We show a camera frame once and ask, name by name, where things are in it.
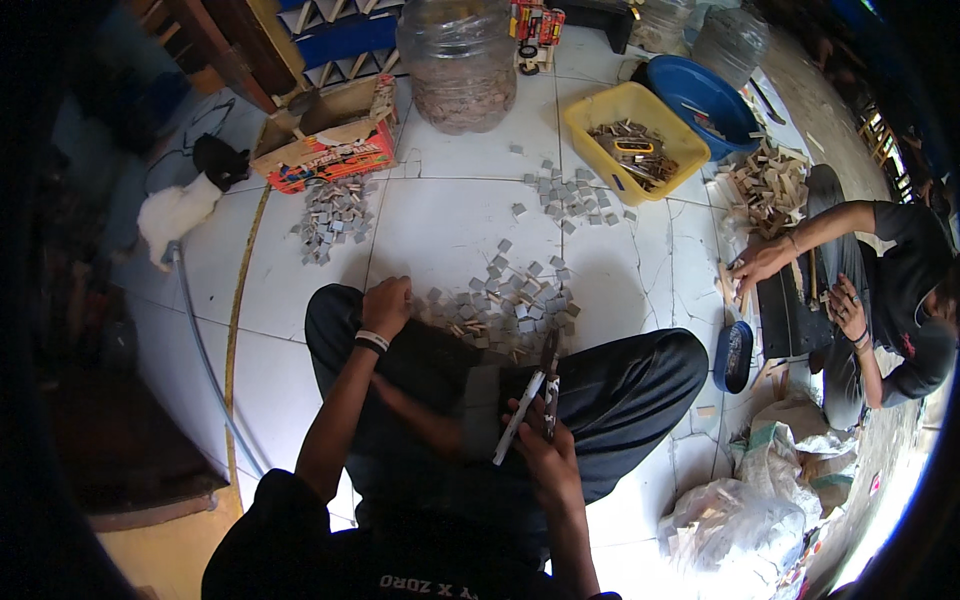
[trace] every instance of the dark blue container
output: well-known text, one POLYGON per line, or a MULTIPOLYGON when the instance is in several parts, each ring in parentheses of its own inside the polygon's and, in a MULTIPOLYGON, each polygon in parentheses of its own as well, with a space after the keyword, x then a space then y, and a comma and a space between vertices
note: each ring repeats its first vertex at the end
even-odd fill
POLYGON ((717 352, 713 358, 713 383, 723 392, 739 394, 747 387, 750 378, 750 358, 754 351, 754 332, 743 321, 737 321, 724 327, 717 337, 717 352), (740 334, 740 350, 737 353, 733 372, 727 373, 727 364, 733 350, 731 338, 736 331, 740 334))
POLYGON ((750 132, 760 131, 747 103, 730 84, 713 71, 690 59, 661 55, 647 66, 650 86, 710 148, 710 160, 720 160, 731 152, 753 152, 760 145, 750 132), (714 128, 727 139, 717 137, 697 125, 690 105, 709 115, 714 128))

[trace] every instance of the white tile floor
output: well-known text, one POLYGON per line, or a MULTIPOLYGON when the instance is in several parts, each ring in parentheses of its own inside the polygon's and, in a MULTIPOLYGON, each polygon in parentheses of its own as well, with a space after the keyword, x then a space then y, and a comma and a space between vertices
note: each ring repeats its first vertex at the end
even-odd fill
MULTIPOLYGON (((567 27, 555 73, 520 77, 516 105, 499 127, 457 137, 428 126, 411 107, 409 80, 398 80, 400 164, 374 176, 374 234, 363 244, 335 247, 333 262, 325 267, 301 266, 298 239, 289 234, 303 211, 302 194, 271 192, 242 300, 235 380, 241 426, 267 467, 293 468, 300 441, 322 402, 303 343, 304 310, 317 288, 341 282, 365 289, 385 276, 405 274, 419 295, 434 286, 447 293, 466 291, 470 277, 484 273, 505 237, 514 242, 508 253, 514 265, 533 260, 546 264, 555 254, 566 260, 573 273, 570 289, 583 308, 574 350, 679 326, 693 331, 713 356, 724 321, 713 284, 715 264, 718 258, 729 261, 735 256, 720 229, 724 207, 711 201, 704 186, 715 165, 706 165, 667 200, 637 207, 636 224, 622 220, 623 206, 613 199, 619 225, 577 222, 572 235, 562 234, 538 210, 536 193, 520 182, 525 173, 539 173, 545 158, 563 169, 564 179, 585 166, 569 143, 563 110, 621 81, 621 71, 629 76, 630 64, 623 63, 636 56, 635 49, 626 57, 612 54, 600 32, 567 27), (509 152, 511 143, 523 146, 522 156, 509 152), (526 204, 529 211, 515 218, 510 210, 514 203, 526 204)), ((758 70, 755 76, 788 118, 766 78, 758 70)), ((179 147, 185 133, 192 140, 215 128, 223 110, 213 107, 230 98, 235 97, 222 91, 203 100, 191 114, 204 117, 193 125, 188 119, 170 147, 179 147)), ((234 147, 251 147, 264 115, 239 98, 233 103, 220 135, 234 147)), ((805 148, 792 122, 777 126, 774 136, 805 148)), ((195 175, 190 159, 176 155, 164 158, 149 177, 145 172, 142 163, 132 160, 118 183, 105 236, 107 250, 133 240, 145 189, 186 183, 195 175)), ((221 379, 237 272, 263 188, 263 179, 252 175, 184 242, 206 351, 221 379)), ((147 384, 183 432, 225 468, 224 427, 181 312, 175 277, 160 273, 140 254, 118 267, 114 280, 129 292, 147 384)), ((767 390, 756 396, 749 389, 723 394, 708 380, 672 434, 610 496, 588 507, 593 556, 604 588, 616 589, 625 598, 678 589, 662 568, 653 540, 658 520, 671 510, 678 493, 729 476, 730 435, 748 425, 769 397, 767 390), (716 407, 716 417, 699 418, 696 407, 710 405, 716 407)), ((249 507, 256 479, 247 461, 239 455, 237 460, 244 505, 249 507)), ((331 504, 335 529, 351 525, 358 500, 345 474, 331 504)))

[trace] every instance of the black shirt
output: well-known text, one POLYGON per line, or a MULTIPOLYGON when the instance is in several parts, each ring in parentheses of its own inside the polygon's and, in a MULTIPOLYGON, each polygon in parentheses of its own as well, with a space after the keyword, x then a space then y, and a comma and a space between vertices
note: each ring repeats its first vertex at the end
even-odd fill
POLYGON ((464 522, 408 513, 390 527, 334 534, 329 522, 305 482, 271 470, 206 566, 203 598, 571 598, 464 522))
POLYGON ((876 202, 876 236, 897 245, 877 257, 863 251, 870 283, 874 340, 903 357, 883 379, 883 406, 896 406, 936 390, 953 365, 956 339, 940 319, 917 315, 930 290, 953 263, 953 250, 936 216, 925 206, 876 202))

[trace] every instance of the jeans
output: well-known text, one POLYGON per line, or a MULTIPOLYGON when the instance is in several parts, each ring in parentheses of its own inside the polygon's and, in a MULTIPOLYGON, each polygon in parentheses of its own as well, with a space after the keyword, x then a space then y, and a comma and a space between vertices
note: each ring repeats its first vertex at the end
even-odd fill
MULTIPOLYGON (((809 188, 806 210, 811 219, 845 201, 840 179, 829 165, 818 164, 810 169, 806 186, 809 188)), ((872 330, 870 287, 860 244, 855 235, 845 233, 819 248, 827 268, 828 283, 836 283, 840 273, 847 276, 863 303, 867 329, 872 330)), ((847 429, 860 419, 864 401, 863 381, 853 342, 839 329, 835 334, 833 344, 824 349, 824 414, 834 429, 847 429)))
MULTIPOLYGON (((322 395, 353 349, 363 294, 341 285, 318 290, 307 307, 305 335, 322 395)), ((376 371, 435 413, 462 413, 465 382, 482 352, 442 330, 411 320, 380 358, 376 371)), ((522 395, 534 368, 502 368, 499 404, 522 395)), ((572 431, 589 504, 684 417, 707 379, 703 345, 685 329, 663 329, 610 342, 560 359, 558 417, 572 431)), ((392 504, 468 519, 510 532, 525 545, 545 545, 546 523, 523 458, 453 465, 437 457, 391 410, 368 392, 347 471, 364 505, 392 504)))

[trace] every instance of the man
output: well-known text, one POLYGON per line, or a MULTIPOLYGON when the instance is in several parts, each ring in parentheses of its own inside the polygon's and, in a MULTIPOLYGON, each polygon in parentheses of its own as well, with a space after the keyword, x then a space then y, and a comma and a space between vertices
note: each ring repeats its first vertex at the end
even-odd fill
POLYGON ((481 364, 488 353, 408 320, 410 295, 409 277, 391 277, 366 296, 329 285, 311 299, 324 405, 295 472, 264 476, 210 559, 204 598, 601 595, 586 505, 686 414, 707 377, 703 346, 669 329, 560 359, 554 442, 538 399, 496 467, 500 414, 533 369, 481 364), (344 465, 363 496, 359 527, 330 534, 344 465))
POLYGON ((806 179, 809 219, 779 239, 751 246, 733 271, 740 290, 778 272, 819 247, 827 267, 828 310, 843 335, 823 350, 824 412, 830 426, 856 425, 866 400, 888 408, 926 396, 947 378, 957 339, 960 262, 937 218, 925 206, 845 202, 828 165, 806 179), (857 241, 855 231, 897 245, 883 256, 857 241), (880 376, 874 348, 883 346, 903 363, 880 376))

